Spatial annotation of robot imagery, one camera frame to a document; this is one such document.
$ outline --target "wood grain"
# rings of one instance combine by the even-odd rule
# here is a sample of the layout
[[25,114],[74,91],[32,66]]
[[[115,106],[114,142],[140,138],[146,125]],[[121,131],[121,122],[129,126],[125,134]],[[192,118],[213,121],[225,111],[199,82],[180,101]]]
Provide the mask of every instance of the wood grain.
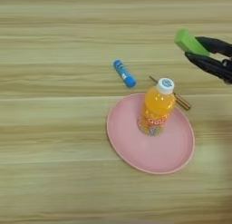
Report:
[[[232,43],[231,3],[0,0],[0,223],[232,223],[232,88],[173,43],[181,27]],[[168,176],[123,162],[105,130],[149,75],[172,78],[193,106],[194,158]]]

